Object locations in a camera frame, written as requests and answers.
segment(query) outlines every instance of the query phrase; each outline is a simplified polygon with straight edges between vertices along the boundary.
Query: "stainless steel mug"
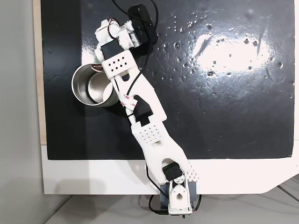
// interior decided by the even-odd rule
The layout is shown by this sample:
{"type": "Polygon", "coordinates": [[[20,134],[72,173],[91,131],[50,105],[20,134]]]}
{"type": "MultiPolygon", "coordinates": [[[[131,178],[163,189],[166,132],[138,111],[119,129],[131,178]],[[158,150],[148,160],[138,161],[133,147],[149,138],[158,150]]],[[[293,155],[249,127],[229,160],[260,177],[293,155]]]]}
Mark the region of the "stainless steel mug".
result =
{"type": "Polygon", "coordinates": [[[80,66],[71,80],[75,97],[88,106],[107,107],[117,103],[118,96],[104,71],[95,69],[96,64],[80,66]]]}

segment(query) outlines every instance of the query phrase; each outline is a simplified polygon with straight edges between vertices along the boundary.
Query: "robotic arm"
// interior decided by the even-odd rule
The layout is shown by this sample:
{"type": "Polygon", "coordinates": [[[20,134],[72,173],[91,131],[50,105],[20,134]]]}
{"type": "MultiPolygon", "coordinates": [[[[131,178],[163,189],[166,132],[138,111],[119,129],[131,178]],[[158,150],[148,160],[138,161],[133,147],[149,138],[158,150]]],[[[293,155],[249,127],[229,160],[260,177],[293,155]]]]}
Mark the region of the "robotic arm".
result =
{"type": "Polygon", "coordinates": [[[163,124],[167,119],[165,111],[133,57],[144,55],[144,49],[148,48],[148,36],[154,32],[152,22],[145,6],[138,5],[129,10],[135,11],[148,24],[131,20],[120,26],[115,19],[102,21],[95,32],[99,41],[95,54],[126,109],[132,134],[143,150],[149,170],[160,185],[169,182],[168,213],[191,214],[192,203],[185,176],[191,165],[183,149],[168,134],[163,124]],[[129,75],[127,81],[122,79],[124,75],[129,75]],[[150,106],[152,115],[147,117],[146,124],[141,124],[133,114],[137,104],[134,96],[139,96],[150,106]]]}

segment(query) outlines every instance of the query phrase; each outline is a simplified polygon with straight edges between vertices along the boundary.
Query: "gray floor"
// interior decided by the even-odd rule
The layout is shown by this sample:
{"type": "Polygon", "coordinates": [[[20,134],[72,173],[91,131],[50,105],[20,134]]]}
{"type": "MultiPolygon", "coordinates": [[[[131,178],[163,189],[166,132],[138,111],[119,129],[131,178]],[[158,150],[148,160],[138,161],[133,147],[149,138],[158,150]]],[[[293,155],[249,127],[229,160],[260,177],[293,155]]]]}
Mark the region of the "gray floor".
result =
{"type": "MultiPolygon", "coordinates": [[[[282,185],[299,197],[299,178],[282,185]]],[[[47,224],[298,224],[299,203],[275,188],[261,195],[205,195],[198,212],[182,220],[148,210],[148,196],[73,196],[47,224]]],[[[158,205],[158,197],[153,207],[158,205]]]]}

